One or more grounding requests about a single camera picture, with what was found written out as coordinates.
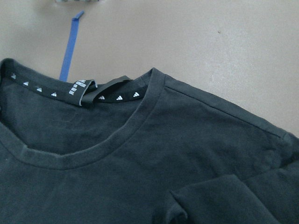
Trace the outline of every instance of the shoulder seam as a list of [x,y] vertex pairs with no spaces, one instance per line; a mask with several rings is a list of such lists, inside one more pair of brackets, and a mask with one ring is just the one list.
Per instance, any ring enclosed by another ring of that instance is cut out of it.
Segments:
[[267,133],[269,133],[269,134],[275,135],[275,136],[279,137],[280,139],[282,138],[281,136],[279,136],[279,135],[277,135],[277,134],[274,134],[274,133],[272,133],[272,132],[266,131],[266,130],[262,129],[261,127],[256,126],[256,125],[254,125],[254,124],[252,124],[252,123],[250,123],[250,122],[248,122],[248,121],[245,121],[245,120],[243,120],[243,119],[241,119],[241,118],[239,118],[239,117],[237,117],[237,116],[235,116],[235,115],[232,115],[232,114],[230,114],[230,113],[228,113],[228,112],[226,112],[226,111],[223,111],[223,110],[221,110],[221,109],[219,109],[219,108],[217,108],[217,107],[211,106],[211,105],[207,104],[206,102],[201,101],[201,100],[198,99],[198,98],[192,97],[192,96],[190,96],[190,95],[188,95],[188,94],[186,94],[186,93],[184,93],[184,92],[181,92],[181,91],[179,91],[179,90],[173,89],[173,88],[171,88],[171,87],[169,87],[169,86],[167,86],[167,85],[165,85],[165,87],[167,87],[167,88],[169,88],[169,89],[172,89],[172,90],[174,90],[174,91],[176,91],[176,92],[179,92],[179,93],[181,93],[181,94],[184,94],[184,95],[186,95],[186,96],[188,96],[188,97],[191,97],[191,98],[193,98],[193,99],[195,99],[195,100],[197,100],[197,101],[199,101],[199,102],[201,102],[201,103],[203,103],[203,104],[208,105],[208,106],[211,107],[211,108],[214,108],[214,109],[216,109],[216,110],[218,110],[218,111],[221,111],[221,112],[223,112],[223,113],[225,113],[225,114],[227,114],[227,115],[230,115],[230,116],[232,116],[232,117],[234,117],[234,118],[237,118],[237,119],[239,119],[239,120],[241,120],[241,121],[243,121],[243,122],[245,122],[245,123],[247,123],[247,124],[250,124],[250,125],[252,125],[252,126],[254,126],[254,127],[257,127],[258,129],[260,129],[260,130],[262,130],[262,131],[264,131],[264,132],[267,132]]

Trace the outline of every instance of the t-shirt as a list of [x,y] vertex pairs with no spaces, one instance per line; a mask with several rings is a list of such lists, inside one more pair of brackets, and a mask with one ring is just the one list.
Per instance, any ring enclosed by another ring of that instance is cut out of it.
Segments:
[[299,223],[299,139],[265,119],[157,68],[89,104],[87,74],[0,72],[1,224]]

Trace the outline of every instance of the dark gray t-shirt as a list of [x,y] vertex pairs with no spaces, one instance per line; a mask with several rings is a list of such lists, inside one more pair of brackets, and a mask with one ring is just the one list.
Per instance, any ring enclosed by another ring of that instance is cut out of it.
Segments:
[[1,224],[299,223],[292,133],[156,68],[77,105],[0,66]]

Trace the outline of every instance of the black neck tape with white triangles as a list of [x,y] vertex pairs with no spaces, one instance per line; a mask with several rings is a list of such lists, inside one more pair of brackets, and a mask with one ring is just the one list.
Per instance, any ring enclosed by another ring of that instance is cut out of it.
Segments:
[[85,106],[92,103],[120,103],[143,98],[147,90],[147,86],[137,88],[133,91],[122,93],[113,93],[112,86],[117,86],[125,82],[131,81],[127,76],[115,78],[98,88],[95,80],[78,80],[74,84],[65,83],[70,86],[68,91],[51,89],[41,85],[27,77],[14,71],[7,71],[5,76],[19,85],[34,91],[42,96],[64,101],[69,104]]

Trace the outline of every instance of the sleeve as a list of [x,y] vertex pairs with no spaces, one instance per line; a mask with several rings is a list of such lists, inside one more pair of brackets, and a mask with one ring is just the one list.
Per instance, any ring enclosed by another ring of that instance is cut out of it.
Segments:
[[235,174],[193,183],[165,196],[162,224],[299,224],[299,139],[279,168],[240,180]]

